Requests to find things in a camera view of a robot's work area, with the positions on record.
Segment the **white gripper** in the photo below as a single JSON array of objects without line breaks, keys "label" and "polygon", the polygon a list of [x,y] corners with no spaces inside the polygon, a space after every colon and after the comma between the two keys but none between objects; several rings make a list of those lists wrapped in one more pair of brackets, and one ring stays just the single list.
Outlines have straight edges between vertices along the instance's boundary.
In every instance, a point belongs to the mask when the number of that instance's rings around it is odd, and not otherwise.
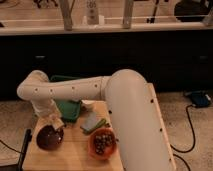
[{"label": "white gripper", "polygon": [[56,105],[36,108],[35,113],[40,118],[43,118],[49,125],[52,125],[55,120],[61,119],[61,112]]}]

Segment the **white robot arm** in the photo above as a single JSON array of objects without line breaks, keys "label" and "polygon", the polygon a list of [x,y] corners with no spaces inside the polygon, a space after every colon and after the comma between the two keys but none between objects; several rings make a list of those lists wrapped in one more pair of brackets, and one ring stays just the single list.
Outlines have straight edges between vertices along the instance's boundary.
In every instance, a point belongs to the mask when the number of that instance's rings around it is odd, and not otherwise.
[{"label": "white robot arm", "polygon": [[19,84],[17,95],[30,101],[40,116],[55,112],[56,99],[103,101],[118,139],[122,171],[176,171],[154,91],[134,70],[61,82],[34,70]]}]

